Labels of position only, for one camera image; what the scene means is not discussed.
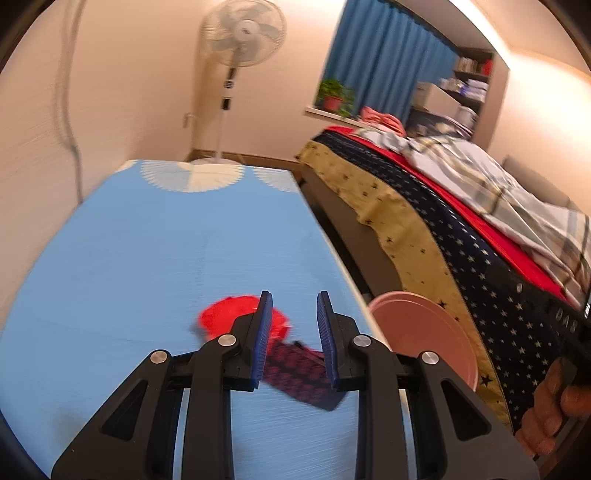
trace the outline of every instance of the metal screw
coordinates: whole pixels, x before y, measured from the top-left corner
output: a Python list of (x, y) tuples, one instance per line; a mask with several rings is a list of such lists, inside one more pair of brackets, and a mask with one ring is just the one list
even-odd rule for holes
[(167, 353), (162, 350), (158, 350), (157, 352), (154, 352), (154, 353), (152, 353), (152, 355), (150, 355), (150, 361), (153, 364), (164, 363), (167, 358), (168, 358)]
[(439, 355), (435, 352), (423, 352), (421, 355), (421, 360), (429, 365), (435, 365), (439, 362)]
[(227, 333), (226, 335), (222, 335), (220, 338), (218, 338), (217, 342), (221, 346), (232, 346), (234, 345), (234, 343), (236, 343), (236, 337), (234, 337), (230, 333)]
[(353, 343), (357, 346), (370, 346), (371, 338), (369, 338), (367, 335), (358, 335), (353, 338)]

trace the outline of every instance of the blue curtain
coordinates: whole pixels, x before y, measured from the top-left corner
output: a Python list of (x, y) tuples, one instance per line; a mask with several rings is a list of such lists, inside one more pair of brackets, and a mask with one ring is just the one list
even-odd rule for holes
[(418, 82), (453, 74), (456, 52), (387, 0), (348, 0), (324, 79), (355, 90), (353, 114), (370, 106), (403, 123)]

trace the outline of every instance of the human hand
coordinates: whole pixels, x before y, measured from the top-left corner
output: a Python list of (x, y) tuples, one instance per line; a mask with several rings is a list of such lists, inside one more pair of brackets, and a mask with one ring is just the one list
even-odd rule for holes
[(525, 412), (521, 428), (515, 434), (525, 451), (530, 455), (549, 455), (556, 446), (554, 435), (560, 430), (563, 416), (582, 417), (591, 414), (591, 387), (571, 385), (560, 396), (556, 395), (562, 383), (560, 359), (554, 361), (545, 380), (534, 393), (534, 406)]

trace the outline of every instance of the electric fan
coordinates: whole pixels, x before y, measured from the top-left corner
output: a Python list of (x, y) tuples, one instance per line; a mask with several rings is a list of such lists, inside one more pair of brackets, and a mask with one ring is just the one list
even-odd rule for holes
[(224, 82), (215, 156), (193, 163), (235, 163), (222, 158), (222, 139), (236, 72), (241, 67), (261, 63), (281, 47), (285, 18), (279, 7), (267, 0), (227, 0), (205, 19), (204, 35), (216, 59), (229, 69)]

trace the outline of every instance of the cable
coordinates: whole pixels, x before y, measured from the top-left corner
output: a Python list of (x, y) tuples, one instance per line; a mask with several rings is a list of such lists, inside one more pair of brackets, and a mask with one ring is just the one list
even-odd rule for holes
[(54, 97), (54, 121), (60, 143), (71, 152), (74, 160), (76, 200), (78, 205), (81, 205), (84, 201), (82, 195), (82, 155), (76, 137), (74, 136), (72, 121), (70, 119), (70, 77), (72, 75), (72, 62), (74, 60), (74, 50), (80, 30), (80, 22), (87, 0), (78, 1), (72, 22), (70, 23), (69, 13), (74, 1), (76, 0), (69, 1), (64, 12), (61, 58), (57, 71)]

